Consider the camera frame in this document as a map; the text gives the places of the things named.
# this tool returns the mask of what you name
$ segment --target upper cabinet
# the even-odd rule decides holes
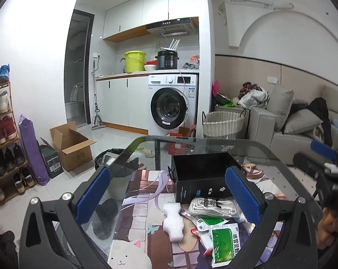
[[[198,16],[197,0],[169,0],[169,19]]]
[[[168,20],[168,0],[143,0],[142,25]]]
[[[145,25],[197,17],[197,7],[197,0],[130,0],[106,12],[103,38],[120,42],[147,35]]]

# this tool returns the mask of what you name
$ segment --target light switch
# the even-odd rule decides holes
[[[279,79],[277,79],[276,77],[267,76],[267,82],[270,84],[276,84],[278,80]]]

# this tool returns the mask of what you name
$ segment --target white cabinet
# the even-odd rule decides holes
[[[148,77],[128,78],[129,126],[148,129]]]
[[[143,0],[142,25],[168,20],[168,0]]]
[[[197,0],[169,0],[169,19],[197,17]]]
[[[103,37],[141,26],[143,0],[130,0],[106,12]]]
[[[106,19],[104,22],[103,37],[109,37],[120,31],[120,8],[114,7],[106,12]]]
[[[104,122],[148,129],[148,77],[97,81],[97,103]]]

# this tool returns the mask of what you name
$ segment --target yellow bucket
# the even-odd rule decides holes
[[[145,55],[146,53],[140,50],[124,53],[127,73],[144,71]]]

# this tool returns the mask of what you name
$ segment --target person's hand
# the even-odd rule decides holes
[[[323,218],[319,222],[316,230],[317,248],[323,250],[334,242],[333,232],[338,232],[337,213],[325,207]]]

